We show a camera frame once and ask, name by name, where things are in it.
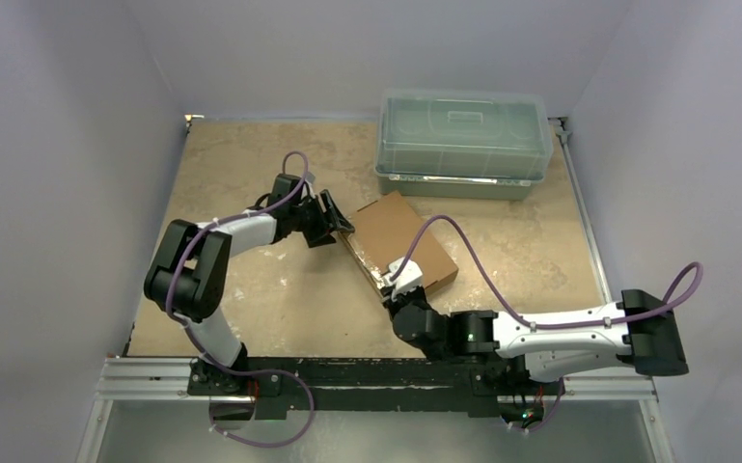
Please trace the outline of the brown cardboard express box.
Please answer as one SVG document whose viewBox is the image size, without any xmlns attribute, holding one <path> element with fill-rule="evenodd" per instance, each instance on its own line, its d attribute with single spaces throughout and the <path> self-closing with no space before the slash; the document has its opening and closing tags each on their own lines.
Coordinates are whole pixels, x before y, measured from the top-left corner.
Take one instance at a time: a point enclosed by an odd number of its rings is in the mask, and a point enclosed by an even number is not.
<svg viewBox="0 0 742 463">
<path fill-rule="evenodd" d="M 343 233 L 341 239 L 375 292 L 380 293 L 389 265 L 405 256 L 425 220 L 400 193 L 393 192 L 361 207 L 348 221 L 354 232 Z M 431 231 L 423 234 L 411 260 L 423 272 L 428 295 L 449 286 L 457 277 L 458 266 Z"/>
</svg>

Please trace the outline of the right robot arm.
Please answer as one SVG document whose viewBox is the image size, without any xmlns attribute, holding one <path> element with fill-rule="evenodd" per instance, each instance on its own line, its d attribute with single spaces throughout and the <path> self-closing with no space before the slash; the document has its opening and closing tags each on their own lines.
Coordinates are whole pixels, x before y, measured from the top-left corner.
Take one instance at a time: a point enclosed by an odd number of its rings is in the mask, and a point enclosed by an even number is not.
<svg viewBox="0 0 742 463">
<path fill-rule="evenodd" d="M 540 313 L 522 324 L 506 312 L 440 314 L 422 287 L 388 290 L 382 299 L 395 335 L 432 362 L 510 360 L 503 378 L 525 393 L 538 382 L 572 373 L 626 365 L 646 376 L 681 376 L 689 371 L 672 310 L 640 290 L 590 309 Z"/>
</svg>

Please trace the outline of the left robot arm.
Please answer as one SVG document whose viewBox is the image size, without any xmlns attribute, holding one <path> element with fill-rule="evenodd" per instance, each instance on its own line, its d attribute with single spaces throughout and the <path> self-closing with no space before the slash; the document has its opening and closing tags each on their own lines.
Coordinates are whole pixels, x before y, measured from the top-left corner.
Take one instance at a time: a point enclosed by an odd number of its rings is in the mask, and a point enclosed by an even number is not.
<svg viewBox="0 0 742 463">
<path fill-rule="evenodd" d="M 313 193 L 312 183 L 311 176 L 279 174 L 270 192 L 227 221 L 176 219 L 154 254 L 144 295 L 181 325 L 224 394 L 240 393 L 249 381 L 247 348 L 231 333 L 220 307 L 230 259 L 294 232 L 316 248 L 335 243 L 337 233 L 355 231 L 331 194 Z"/>
</svg>

